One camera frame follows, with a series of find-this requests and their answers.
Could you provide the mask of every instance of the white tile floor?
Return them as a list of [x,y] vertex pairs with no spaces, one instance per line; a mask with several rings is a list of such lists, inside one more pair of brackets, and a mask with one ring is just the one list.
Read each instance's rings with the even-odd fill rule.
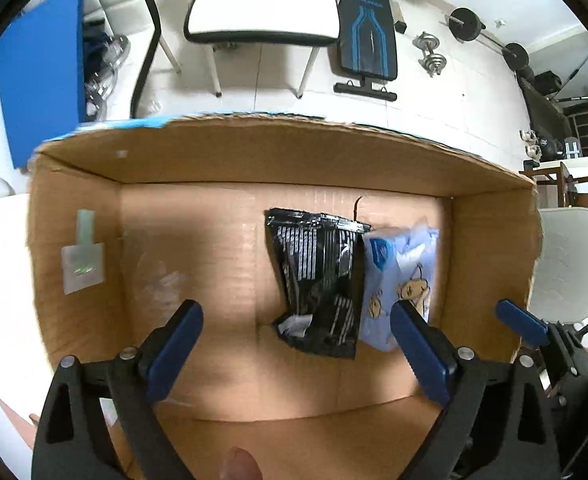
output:
[[[142,115],[150,112],[154,100],[160,105],[154,114],[162,116],[219,111],[320,116],[426,137],[510,170],[522,170],[525,153],[519,130],[528,129],[530,121],[514,74],[493,47],[456,41],[442,11],[424,0],[401,3],[408,27],[404,35],[396,35],[398,78],[387,83],[387,89],[398,94],[393,103],[334,93],[333,84],[347,78],[333,73],[332,49],[321,50],[307,90],[298,100],[294,89],[309,49],[270,44],[216,52],[223,90],[216,98],[202,47],[183,37],[187,0],[157,0],[157,5],[163,36],[183,73],[177,75],[158,49],[141,99]],[[437,52],[448,60],[442,75],[434,78],[419,65],[422,54],[412,44],[423,30],[440,38]]]

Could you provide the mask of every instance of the blue tissue package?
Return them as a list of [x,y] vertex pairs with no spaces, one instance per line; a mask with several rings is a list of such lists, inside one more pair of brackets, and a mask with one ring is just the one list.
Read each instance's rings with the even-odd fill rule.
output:
[[365,284],[360,340],[382,351],[398,346],[389,326],[389,314],[399,300],[411,301],[427,321],[438,238],[439,231],[424,224],[363,234]]

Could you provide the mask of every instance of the black plastic package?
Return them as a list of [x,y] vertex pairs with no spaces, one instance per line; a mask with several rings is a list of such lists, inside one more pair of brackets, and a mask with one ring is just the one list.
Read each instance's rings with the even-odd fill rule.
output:
[[363,287],[360,235],[367,224],[325,213],[267,211],[287,312],[273,322],[293,348],[354,359]]

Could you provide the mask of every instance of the blue logo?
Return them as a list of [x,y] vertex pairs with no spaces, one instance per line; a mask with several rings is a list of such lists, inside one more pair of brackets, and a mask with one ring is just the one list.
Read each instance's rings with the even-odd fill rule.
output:
[[372,244],[374,265],[380,270],[385,269],[387,261],[394,254],[394,245],[382,238],[371,238],[369,242]]

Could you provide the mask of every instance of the black weight bench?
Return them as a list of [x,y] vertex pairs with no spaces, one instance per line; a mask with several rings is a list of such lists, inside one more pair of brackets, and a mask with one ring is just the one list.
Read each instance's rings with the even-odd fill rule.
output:
[[334,91],[396,101],[394,92],[375,90],[372,79],[393,81],[398,75],[394,19],[389,0],[342,0],[338,5],[341,68],[360,80],[336,83]]

